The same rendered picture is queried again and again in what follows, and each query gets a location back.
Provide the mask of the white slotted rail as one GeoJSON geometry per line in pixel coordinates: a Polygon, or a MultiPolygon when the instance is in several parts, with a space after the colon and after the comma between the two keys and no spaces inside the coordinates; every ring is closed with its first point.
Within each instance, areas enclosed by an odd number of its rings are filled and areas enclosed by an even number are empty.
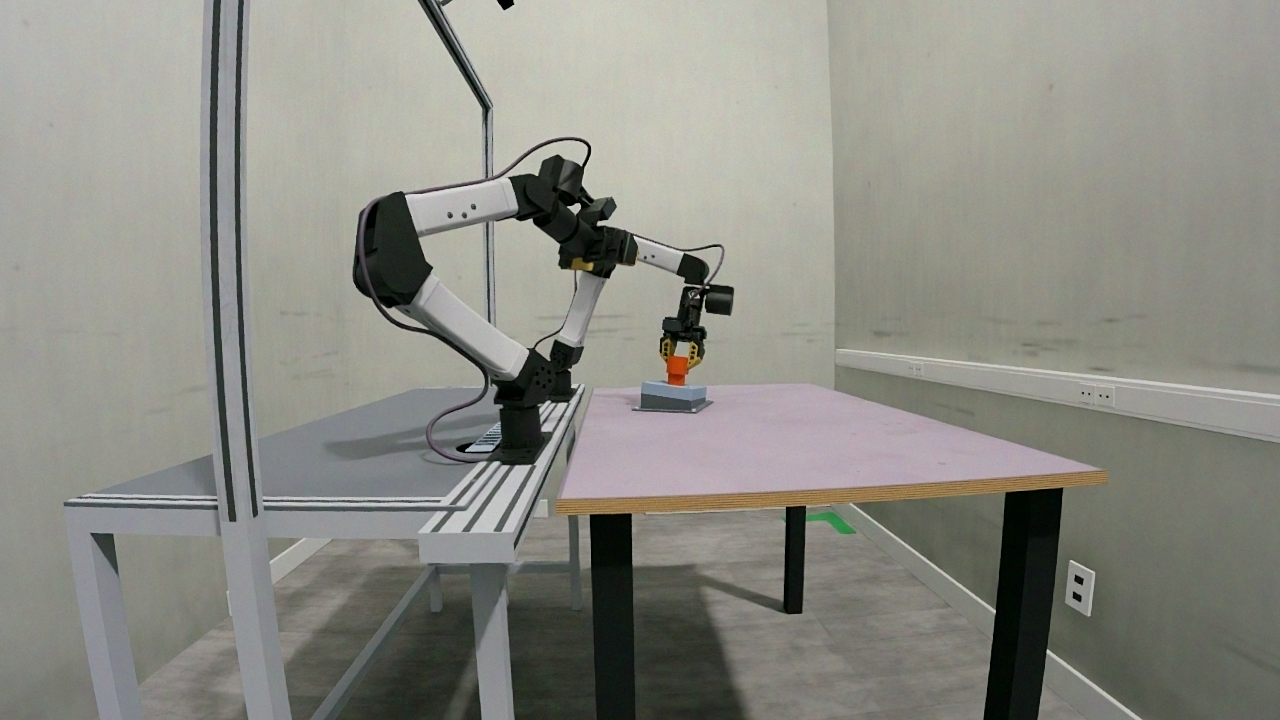
{"type": "Polygon", "coordinates": [[[585,384],[571,386],[570,404],[541,415],[553,438],[538,462],[502,466],[467,511],[436,512],[419,530],[420,562],[515,562],[585,395],[585,384]]]}

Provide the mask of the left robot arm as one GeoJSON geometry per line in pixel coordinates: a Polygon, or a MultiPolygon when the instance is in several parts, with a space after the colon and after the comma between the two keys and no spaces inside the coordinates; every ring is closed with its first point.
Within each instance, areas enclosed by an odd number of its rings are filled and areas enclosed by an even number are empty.
{"type": "MultiPolygon", "coordinates": [[[[668,249],[635,236],[634,238],[639,247],[637,261],[646,263],[652,266],[684,277],[684,284],[705,284],[704,281],[709,275],[709,265],[707,261],[687,252],[680,252],[675,249],[668,249]]],[[[564,327],[561,331],[558,340],[554,340],[550,348],[549,357],[550,364],[556,369],[556,386],[550,393],[547,395],[545,401],[552,401],[552,404],[570,404],[573,395],[577,392],[576,388],[572,388],[571,386],[571,372],[568,369],[577,364],[582,355],[582,343],[594,307],[596,306],[596,300],[602,293],[605,281],[611,279],[611,273],[614,272],[616,265],[617,264],[611,263],[593,263],[593,270],[582,270],[579,281],[579,288],[575,293],[573,304],[570,307],[570,314],[564,322],[564,327]]],[[[678,316],[666,316],[662,322],[662,331],[680,332],[685,331],[685,325],[695,325],[695,322],[690,318],[692,316],[692,309],[690,307],[701,313],[705,296],[704,307],[707,309],[707,313],[731,316],[733,309],[733,287],[724,284],[707,284],[707,287],[709,288],[701,290],[701,292],[692,299],[687,309],[685,309],[684,305],[686,305],[689,299],[691,299],[692,295],[701,287],[684,287],[678,304],[678,307],[684,307],[684,311],[678,316]]]]}

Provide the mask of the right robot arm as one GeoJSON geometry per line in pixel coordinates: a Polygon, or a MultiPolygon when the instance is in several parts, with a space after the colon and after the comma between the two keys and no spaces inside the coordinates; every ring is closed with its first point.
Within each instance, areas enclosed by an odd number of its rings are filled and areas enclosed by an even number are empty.
{"type": "Polygon", "coordinates": [[[553,438],[553,430],[541,430],[539,404],[545,404],[556,386],[556,369],[535,348],[509,340],[451,293],[431,273],[419,238],[502,217],[497,222],[532,219],[556,241],[573,233],[577,217],[596,228],[598,222],[609,220],[617,205],[612,196],[595,200],[585,190],[579,191],[582,176],[579,163],[556,154],[541,160],[538,176],[509,176],[430,193],[393,192],[367,217],[365,258],[383,306],[396,307],[440,334],[483,366],[498,387],[493,400],[503,405],[502,439],[486,462],[538,462],[553,438]],[[581,205],[576,215],[568,208],[575,204],[581,205]]]}

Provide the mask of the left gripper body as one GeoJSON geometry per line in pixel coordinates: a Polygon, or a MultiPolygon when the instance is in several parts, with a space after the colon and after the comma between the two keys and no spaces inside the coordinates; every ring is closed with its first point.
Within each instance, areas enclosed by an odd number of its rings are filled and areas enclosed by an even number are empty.
{"type": "MultiPolygon", "coordinates": [[[[692,309],[692,307],[690,307],[690,309],[692,309]]],[[[685,331],[680,331],[680,332],[678,331],[664,331],[663,337],[660,337],[660,350],[659,350],[660,354],[662,354],[662,342],[664,342],[666,340],[669,338],[669,341],[675,345],[675,348],[677,346],[677,342],[687,342],[687,343],[691,342],[691,343],[698,345],[698,356],[696,357],[700,357],[700,359],[704,357],[704,354],[705,354],[704,346],[705,345],[703,343],[703,340],[707,340],[707,329],[705,329],[704,325],[699,325],[700,318],[701,318],[701,313],[699,313],[696,309],[692,309],[692,316],[690,316],[690,318],[692,318],[692,322],[695,322],[695,325],[689,325],[689,327],[685,325],[685,331]]]]}

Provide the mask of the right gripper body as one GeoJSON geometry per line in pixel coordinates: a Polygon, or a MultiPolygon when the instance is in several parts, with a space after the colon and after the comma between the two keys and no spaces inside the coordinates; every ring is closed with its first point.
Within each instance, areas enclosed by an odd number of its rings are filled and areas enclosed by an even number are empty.
{"type": "Polygon", "coordinates": [[[558,266],[568,270],[575,258],[582,258],[582,263],[585,264],[608,261],[611,264],[635,265],[637,243],[634,234],[627,231],[616,231],[614,238],[611,240],[611,236],[605,234],[607,232],[609,232],[608,225],[591,228],[577,217],[573,233],[564,240],[556,241],[561,243],[558,266]]]}

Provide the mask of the light blue square plate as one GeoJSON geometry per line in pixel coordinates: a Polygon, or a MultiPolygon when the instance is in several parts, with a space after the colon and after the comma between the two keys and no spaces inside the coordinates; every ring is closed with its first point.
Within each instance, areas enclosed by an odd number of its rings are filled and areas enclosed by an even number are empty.
{"type": "Polygon", "coordinates": [[[644,395],[657,395],[669,398],[684,398],[684,400],[696,400],[707,397],[707,387],[701,386],[668,386],[667,380],[652,380],[643,382],[641,393],[644,395]],[[692,389],[689,389],[692,387],[692,389]]]}

